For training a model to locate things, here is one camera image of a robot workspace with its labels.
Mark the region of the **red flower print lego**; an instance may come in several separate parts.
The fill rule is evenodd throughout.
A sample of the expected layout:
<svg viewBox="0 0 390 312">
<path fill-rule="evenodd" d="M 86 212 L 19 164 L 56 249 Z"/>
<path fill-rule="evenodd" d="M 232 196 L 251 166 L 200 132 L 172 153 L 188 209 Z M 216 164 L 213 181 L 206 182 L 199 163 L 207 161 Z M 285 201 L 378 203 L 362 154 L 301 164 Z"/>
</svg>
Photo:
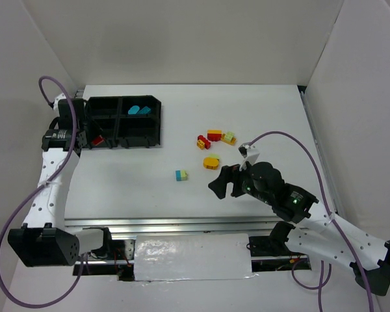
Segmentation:
<svg viewBox="0 0 390 312">
<path fill-rule="evenodd" d="M 95 139 L 93 139 L 92 144 L 93 144 L 94 146 L 98 146 L 98 145 L 100 145 L 102 142 L 104 142 L 104 138 L 103 138 L 101 135 L 99 135 L 98 137 L 96 137 Z"/>
</svg>

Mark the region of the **yellow oval lego brick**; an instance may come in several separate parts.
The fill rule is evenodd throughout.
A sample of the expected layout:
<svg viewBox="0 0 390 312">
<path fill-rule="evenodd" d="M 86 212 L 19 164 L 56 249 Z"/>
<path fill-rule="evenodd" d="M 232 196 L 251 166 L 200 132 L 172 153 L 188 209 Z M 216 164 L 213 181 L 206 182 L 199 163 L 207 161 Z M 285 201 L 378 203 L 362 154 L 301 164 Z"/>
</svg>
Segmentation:
<svg viewBox="0 0 390 312">
<path fill-rule="evenodd" d="M 210 170 L 217 170 L 219 167 L 220 161 L 214 157 L 206 157 L 203 160 L 203 167 Z"/>
</svg>

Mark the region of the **light green curved lego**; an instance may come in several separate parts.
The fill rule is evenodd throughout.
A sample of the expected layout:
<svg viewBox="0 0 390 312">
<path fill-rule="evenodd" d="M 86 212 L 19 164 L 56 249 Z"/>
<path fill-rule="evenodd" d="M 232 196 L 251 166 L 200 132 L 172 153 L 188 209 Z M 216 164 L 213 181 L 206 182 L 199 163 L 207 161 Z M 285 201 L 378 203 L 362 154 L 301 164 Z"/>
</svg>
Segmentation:
<svg viewBox="0 0 390 312">
<path fill-rule="evenodd" d="M 210 154 L 209 157 L 220 160 L 220 156 L 214 153 Z"/>
</svg>

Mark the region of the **teal oval lego brick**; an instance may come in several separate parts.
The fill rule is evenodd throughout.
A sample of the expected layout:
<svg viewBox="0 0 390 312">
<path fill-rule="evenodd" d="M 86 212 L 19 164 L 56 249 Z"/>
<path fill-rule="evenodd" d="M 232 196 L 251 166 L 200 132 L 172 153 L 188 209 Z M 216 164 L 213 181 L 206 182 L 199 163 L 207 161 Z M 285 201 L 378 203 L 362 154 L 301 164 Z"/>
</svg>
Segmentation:
<svg viewBox="0 0 390 312">
<path fill-rule="evenodd" d="M 134 115 L 137 114 L 139 111 L 140 111 L 140 107 L 138 105 L 133 105 L 132 107 L 130 107 L 127 113 L 128 115 Z"/>
</svg>

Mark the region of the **teal long lego brick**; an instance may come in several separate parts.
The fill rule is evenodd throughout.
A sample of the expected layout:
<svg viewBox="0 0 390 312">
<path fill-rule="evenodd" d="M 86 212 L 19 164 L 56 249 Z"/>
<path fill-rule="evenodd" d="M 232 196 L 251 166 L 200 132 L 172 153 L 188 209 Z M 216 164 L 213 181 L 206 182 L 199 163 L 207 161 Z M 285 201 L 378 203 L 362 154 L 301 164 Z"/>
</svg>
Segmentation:
<svg viewBox="0 0 390 312">
<path fill-rule="evenodd" d="M 141 108 L 137 114 L 150 114 L 151 113 L 151 109 L 147 106 Z"/>
</svg>

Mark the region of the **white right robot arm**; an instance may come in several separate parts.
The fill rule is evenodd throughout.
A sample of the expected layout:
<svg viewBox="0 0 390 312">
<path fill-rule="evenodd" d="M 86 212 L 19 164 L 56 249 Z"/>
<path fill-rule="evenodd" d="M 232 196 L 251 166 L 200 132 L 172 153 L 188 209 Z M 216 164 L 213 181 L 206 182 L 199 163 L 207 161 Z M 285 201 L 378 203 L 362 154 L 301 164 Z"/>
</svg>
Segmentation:
<svg viewBox="0 0 390 312">
<path fill-rule="evenodd" d="M 378 239 L 336 214 L 305 189 L 286 183 L 270 163 L 223 166 L 208 184 L 219 199 L 249 195 L 269 205 L 280 221 L 264 243 L 255 238 L 250 246 L 274 255 L 306 254 L 353 273 L 356 283 L 377 296 L 390 286 L 390 240 Z"/>
</svg>

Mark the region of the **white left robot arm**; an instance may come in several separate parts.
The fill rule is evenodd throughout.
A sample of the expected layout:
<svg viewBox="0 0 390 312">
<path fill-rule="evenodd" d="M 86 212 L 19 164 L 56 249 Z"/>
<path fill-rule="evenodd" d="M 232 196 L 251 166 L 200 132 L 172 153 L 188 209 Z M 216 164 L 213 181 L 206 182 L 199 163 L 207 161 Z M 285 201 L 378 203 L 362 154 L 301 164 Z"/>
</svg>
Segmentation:
<svg viewBox="0 0 390 312">
<path fill-rule="evenodd" d="M 70 232 L 65 210 L 70 182 L 83 149 L 100 137 L 83 99 L 57 101 L 59 116 L 42 137 L 39 192 L 19 229 L 7 241 L 26 267 L 72 266 L 83 254 L 105 257 L 111 251 L 107 227 L 84 227 Z"/>
</svg>

